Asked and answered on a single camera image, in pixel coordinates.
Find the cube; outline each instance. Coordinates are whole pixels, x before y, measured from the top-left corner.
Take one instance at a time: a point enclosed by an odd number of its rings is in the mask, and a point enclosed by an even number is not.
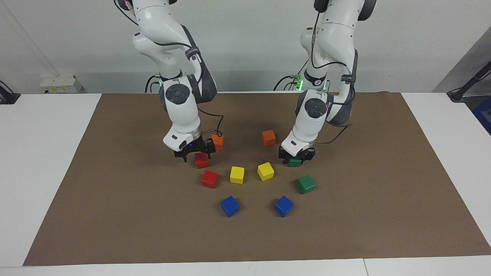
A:
[[[230,171],[230,182],[234,184],[243,184],[245,173],[245,168],[233,166],[232,170]]]
[[[217,151],[222,151],[223,150],[223,136],[219,137],[218,135],[213,134],[212,140],[213,140],[213,144],[215,144],[215,149]]]
[[[217,183],[218,174],[209,170],[205,171],[205,173],[203,174],[203,178],[201,178],[201,184],[203,184],[203,186],[205,187],[214,189],[217,187]]]
[[[274,146],[276,144],[276,135],[274,135],[274,131],[272,130],[264,131],[262,139],[265,147]]]
[[[297,187],[301,194],[306,194],[308,192],[311,192],[315,188],[315,183],[314,180],[312,180],[312,178],[307,175],[299,179]]]
[[[235,200],[233,196],[227,197],[221,202],[221,208],[227,215],[227,217],[233,216],[239,210],[239,203]]]
[[[288,167],[300,167],[303,161],[301,158],[294,157],[288,161]]]
[[[259,177],[261,177],[262,181],[272,179],[274,176],[273,167],[269,162],[259,165],[257,167],[257,173],[259,174]]]
[[[286,196],[281,197],[274,205],[274,209],[282,218],[284,218],[292,210],[292,208],[293,202],[290,201]]]
[[[194,163],[196,164],[196,168],[206,168],[208,167],[208,154],[204,152],[199,152],[194,155]]]

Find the dark blue mat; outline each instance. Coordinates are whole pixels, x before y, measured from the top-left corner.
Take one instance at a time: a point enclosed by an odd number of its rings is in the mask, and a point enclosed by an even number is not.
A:
[[[491,135],[491,97],[476,107],[472,113]]]

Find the table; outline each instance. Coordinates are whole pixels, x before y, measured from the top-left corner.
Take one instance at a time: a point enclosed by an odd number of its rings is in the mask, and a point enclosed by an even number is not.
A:
[[[403,94],[469,211],[491,241],[491,137],[444,94]],[[19,268],[66,173],[100,94],[23,95],[0,108],[0,275],[488,275],[491,256]],[[460,141],[462,147],[456,147]]]

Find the red cube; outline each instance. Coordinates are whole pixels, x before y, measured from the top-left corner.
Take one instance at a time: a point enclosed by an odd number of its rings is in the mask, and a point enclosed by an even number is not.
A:
[[[196,164],[196,168],[205,168],[208,167],[208,154],[204,152],[196,153],[194,155],[194,163]]]
[[[217,187],[217,182],[218,174],[209,170],[205,171],[205,174],[203,174],[203,178],[201,178],[201,183],[203,184],[203,186],[211,189]]]

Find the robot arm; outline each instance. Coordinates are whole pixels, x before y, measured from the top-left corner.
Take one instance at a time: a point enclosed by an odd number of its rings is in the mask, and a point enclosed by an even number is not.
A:
[[[134,12],[140,33],[133,37],[137,51],[153,59],[163,85],[160,100],[169,114],[172,127],[164,143],[174,150],[175,157],[190,152],[215,152],[211,139],[202,138],[197,104],[211,101],[217,88],[199,48],[188,29],[173,17],[169,6],[177,0],[118,0],[122,8]],[[177,59],[170,52],[182,49],[194,68],[194,74],[183,76]]]
[[[314,28],[307,28],[301,44],[309,55],[302,80],[308,90],[297,103],[297,119],[279,149],[279,158],[311,160],[312,147],[324,122],[340,126],[351,116],[355,98],[354,82],[358,63],[353,36],[357,21],[370,17],[376,0],[315,0],[314,7],[324,13]],[[343,72],[339,95],[323,92],[328,64],[338,64]]]

